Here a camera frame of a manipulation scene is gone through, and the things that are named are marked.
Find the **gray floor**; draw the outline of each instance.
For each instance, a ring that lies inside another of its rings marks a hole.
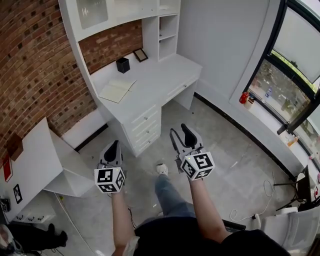
[[[155,164],[161,159],[168,165],[169,177],[176,189],[187,201],[192,201],[187,177],[179,174],[175,166],[176,153],[169,138],[170,128],[180,131],[181,123],[193,127],[202,136],[206,149],[211,151],[216,168],[205,183],[223,219],[230,221],[232,209],[238,211],[237,220],[261,213],[269,201],[264,181],[273,184],[273,174],[276,182],[288,180],[286,174],[256,144],[204,103],[194,98],[191,110],[186,110],[175,101],[170,101],[162,108],[161,137],[155,143],[138,158],[122,148],[124,169],[127,170],[125,197],[136,225],[161,212],[154,193],[157,177]],[[107,129],[80,151],[92,171],[99,161],[100,151],[114,139],[115,136]],[[262,217],[274,214],[275,209],[289,202],[293,195],[290,186],[277,187]],[[69,235],[67,247],[60,251],[68,256],[90,255],[91,251],[55,196],[51,194],[51,197],[57,213],[54,223]],[[64,196],[63,204],[90,248],[98,255],[111,255],[114,250],[111,199],[94,187],[84,198]],[[248,229],[252,226],[251,219],[239,223],[247,225]]]

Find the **black chair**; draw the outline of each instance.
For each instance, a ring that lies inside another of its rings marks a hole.
[[[300,180],[297,180],[298,179],[298,176],[297,176],[295,182],[273,184],[274,186],[291,185],[294,188],[293,199],[289,203],[287,203],[286,205],[277,209],[277,211],[288,207],[289,205],[291,205],[295,201],[298,201],[299,203],[306,201],[307,204],[310,204],[312,202],[308,165],[302,170],[301,173],[304,174],[304,177]]]

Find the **red bottle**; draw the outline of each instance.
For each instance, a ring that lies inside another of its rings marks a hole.
[[[240,97],[240,99],[239,99],[240,103],[241,104],[245,104],[247,99],[248,99],[248,97],[249,97],[249,92],[247,92],[247,91],[243,92],[241,97]]]

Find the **white cable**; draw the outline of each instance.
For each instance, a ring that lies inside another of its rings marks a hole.
[[[69,215],[66,207],[64,206],[64,204],[62,203],[62,201],[60,200],[60,198],[57,196],[56,193],[54,193],[54,194],[55,194],[55,197],[56,197],[56,199],[58,200],[59,204],[61,205],[63,211],[65,212],[66,216],[68,217],[69,221],[70,221],[71,224],[73,225],[74,229],[78,232],[79,236],[80,236],[81,239],[84,241],[84,243],[85,243],[86,246],[89,248],[89,250],[90,250],[94,255],[96,255],[96,254],[94,253],[94,251],[90,248],[89,244],[86,242],[86,240],[84,239],[84,237],[82,236],[82,234],[80,233],[79,229],[76,227],[75,223],[72,221],[72,219],[71,219],[71,217],[70,217],[70,215]]]
[[[272,176],[273,176],[273,184],[275,184],[275,183],[276,183],[276,179],[275,179],[275,174],[274,174],[274,172],[272,172]],[[269,183],[269,184],[270,184],[271,191],[272,191],[271,194],[268,194],[268,193],[267,193],[266,183]],[[275,190],[276,190],[269,180],[265,180],[265,181],[263,182],[263,187],[264,187],[264,192],[265,192],[266,196],[267,196],[268,198],[270,198],[270,199],[269,199],[268,203],[266,204],[263,212],[258,213],[258,215],[261,215],[261,214],[264,214],[264,213],[265,213],[266,209],[267,209],[268,206],[269,206],[269,203],[270,203],[272,197],[274,196]],[[243,221],[243,220],[245,220],[245,219],[251,219],[251,218],[252,218],[252,216],[249,216],[249,217],[245,217],[245,218],[242,218],[242,219],[239,219],[239,220],[235,220],[234,218],[237,216],[237,213],[238,213],[237,209],[233,209],[233,210],[230,212],[230,219],[231,219],[233,222],[241,222],[241,221]]]

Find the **white desk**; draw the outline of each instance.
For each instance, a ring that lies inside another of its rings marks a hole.
[[[55,135],[47,119],[41,120],[22,140],[23,152],[11,161],[13,176],[4,181],[0,173],[1,197],[9,198],[11,211],[5,213],[12,221],[41,191],[79,197],[95,183],[92,171],[80,155]],[[19,185],[22,201],[16,202],[13,188]]]
[[[102,116],[111,114],[109,126],[135,156],[140,155],[161,134],[161,107],[171,99],[190,109],[202,67],[173,54],[162,61],[138,62],[132,54],[130,70],[118,72],[113,62],[91,75]],[[136,82],[119,103],[98,95],[111,79],[126,78]]]

